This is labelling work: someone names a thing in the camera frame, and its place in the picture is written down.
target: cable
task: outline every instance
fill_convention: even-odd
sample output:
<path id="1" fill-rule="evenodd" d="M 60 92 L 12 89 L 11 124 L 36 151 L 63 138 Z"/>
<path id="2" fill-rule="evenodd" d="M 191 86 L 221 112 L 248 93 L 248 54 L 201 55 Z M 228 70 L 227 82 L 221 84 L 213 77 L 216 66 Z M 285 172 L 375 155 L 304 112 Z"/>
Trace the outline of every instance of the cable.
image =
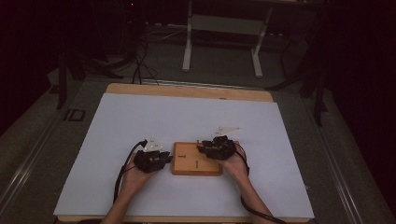
<path id="1" fill-rule="evenodd" d="M 242 149 L 242 151 L 244 152 L 244 154 L 245 154 L 245 157 L 244 157 L 240 152 L 235 151 L 236 154 L 237 154 L 237 155 L 242 159 L 242 161 L 245 163 L 246 168 L 247 168 L 247 175 L 249 175 L 249 170 L 250 170 L 250 168 L 248 167 L 248 157 L 247 157 L 247 154 L 246 154 L 245 150 L 241 147 L 241 145 L 236 144 L 236 143 L 234 143 L 234 144 L 237 145 L 237 146 L 239 146 L 239 147 Z M 251 207 L 249 207 L 249 206 L 245 203 L 245 200 L 242 198 L 242 195 L 241 195 L 241 203 L 242 203 L 242 205 L 245 207 L 245 209 L 248 210 L 249 213 L 251 213 L 251 214 L 253 214 L 253 215 L 256 215 L 256 216 L 258 216 L 258 217 L 265 218 L 265 219 L 270 220 L 270 221 L 275 222 L 275 223 L 287 224 L 285 221 L 283 221 L 283 220 L 281 220 L 281 219 L 279 219 L 279 218 L 276 218 L 276 217 L 273 217 L 273 216 L 268 216 L 268 215 L 266 215 L 266 214 L 264 214 L 264 213 L 261 213 L 261 212 L 259 212 L 259 211 L 256 211 L 256 210 L 252 209 Z"/>
<path id="2" fill-rule="evenodd" d="M 127 172 L 128 170 L 134 168 L 134 167 L 132 167 L 132 168 L 129 168 L 129 169 L 125 170 L 126 165 L 128 164 L 129 160 L 130 160 L 131 157 L 132 157 L 132 154 L 134 153 L 134 151 L 136 150 L 136 148 L 137 148 L 138 146 L 144 147 L 144 146 L 146 145 L 147 142 L 148 142 L 148 141 L 145 140 L 145 141 L 138 142 L 136 145 L 134 145 L 134 147 L 132 148 L 132 150 L 131 150 L 131 152 L 129 153 L 128 157 L 126 158 L 125 163 L 121 166 L 120 173 L 119 173 L 119 176 L 117 177 L 116 185 L 115 185 L 115 187 L 114 187 L 113 203 L 114 203 L 114 202 L 117 200 L 117 198 L 119 197 L 119 189 L 120 189 L 120 182 L 121 182 L 121 179 L 122 179 L 122 175 L 123 175 L 125 172 Z"/>

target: dark background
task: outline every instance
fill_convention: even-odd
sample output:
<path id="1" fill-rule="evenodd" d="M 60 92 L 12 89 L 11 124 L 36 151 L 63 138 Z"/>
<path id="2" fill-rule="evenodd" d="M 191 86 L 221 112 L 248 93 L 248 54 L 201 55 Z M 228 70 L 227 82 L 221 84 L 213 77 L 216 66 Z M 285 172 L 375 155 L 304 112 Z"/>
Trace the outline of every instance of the dark background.
<path id="1" fill-rule="evenodd" d="M 101 34 L 92 41 L 92 36 L 100 34 L 92 2 L 1 1 L 0 134 L 49 89 L 46 75 L 58 67 L 65 43 L 75 43 L 74 47 L 92 57 L 104 57 L 104 40 L 111 37 Z M 186 2 L 146 1 L 147 21 L 185 23 Z M 105 0 L 96 3 L 107 4 Z M 323 23 L 308 53 L 316 64 L 325 65 L 326 86 L 396 216 L 396 7 L 390 1 L 348 4 L 353 7 L 332 13 Z M 280 22 L 289 15 L 287 10 L 276 12 L 277 19 L 271 22 L 270 29 L 288 29 Z M 71 35 L 78 29 L 85 35 Z"/>

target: hand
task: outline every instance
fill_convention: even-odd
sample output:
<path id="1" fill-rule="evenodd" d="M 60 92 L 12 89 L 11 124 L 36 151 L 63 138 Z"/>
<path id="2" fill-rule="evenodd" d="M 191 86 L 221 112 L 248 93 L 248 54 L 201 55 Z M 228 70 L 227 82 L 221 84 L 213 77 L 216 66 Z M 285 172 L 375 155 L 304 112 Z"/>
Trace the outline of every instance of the hand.
<path id="1" fill-rule="evenodd" d="M 241 147 L 238 145 L 235 146 L 236 150 L 245 158 L 245 152 L 241 149 Z M 229 159 L 225 161 L 216 160 L 216 162 L 220 164 L 237 183 L 248 180 L 247 167 L 245 162 L 238 154 L 234 153 Z"/>
<path id="2" fill-rule="evenodd" d="M 120 188 L 120 195 L 127 196 L 129 198 L 134 197 L 140 190 L 146 186 L 146 183 L 149 179 L 156 175 L 157 172 L 152 172 L 146 174 L 137 167 L 134 166 L 134 153 L 130 159 L 130 162 L 126 165 L 124 169 L 124 174 L 122 176 L 121 188 Z"/>

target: white tabletop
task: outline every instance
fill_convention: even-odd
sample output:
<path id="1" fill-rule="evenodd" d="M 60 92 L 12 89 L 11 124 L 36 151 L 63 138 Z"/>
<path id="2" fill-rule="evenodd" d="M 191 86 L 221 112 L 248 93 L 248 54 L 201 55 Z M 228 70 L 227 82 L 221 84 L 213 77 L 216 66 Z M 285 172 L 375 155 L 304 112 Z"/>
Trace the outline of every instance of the white tabletop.
<path id="1" fill-rule="evenodd" d="M 275 217 L 314 217 L 276 103 L 106 93 L 54 211 L 58 217 L 104 216 L 131 148 L 155 136 L 175 142 L 211 140 L 218 127 L 247 153 L 250 178 Z M 133 200 L 128 217 L 248 217 L 230 177 L 172 175 L 170 164 Z"/>

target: forearm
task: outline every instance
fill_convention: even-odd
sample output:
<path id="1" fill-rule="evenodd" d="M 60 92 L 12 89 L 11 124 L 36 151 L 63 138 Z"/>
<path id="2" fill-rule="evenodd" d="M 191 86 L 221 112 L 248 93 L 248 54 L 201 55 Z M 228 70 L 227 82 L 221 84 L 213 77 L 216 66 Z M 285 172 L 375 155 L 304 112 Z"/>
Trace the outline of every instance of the forearm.
<path id="1" fill-rule="evenodd" d="M 244 199 L 247 206 L 249 206 L 253 210 L 256 210 L 260 213 L 264 213 L 265 215 L 268 215 L 268 216 L 272 215 L 270 210 L 268 209 L 268 207 L 265 205 L 265 203 L 260 198 L 257 191 L 254 189 L 254 187 L 251 184 L 248 177 L 241 177 L 238 180 L 236 180 L 236 183 L 237 183 L 238 188 L 241 192 L 241 196 Z M 251 213 L 250 213 L 250 217 L 254 224 L 273 224 L 274 223 L 270 220 L 267 220 L 263 217 L 258 217 Z"/>
<path id="2" fill-rule="evenodd" d="M 122 223 L 123 218 L 128 210 L 129 203 L 131 202 L 133 194 L 120 194 L 114 204 L 111 206 L 101 224 L 118 224 Z"/>

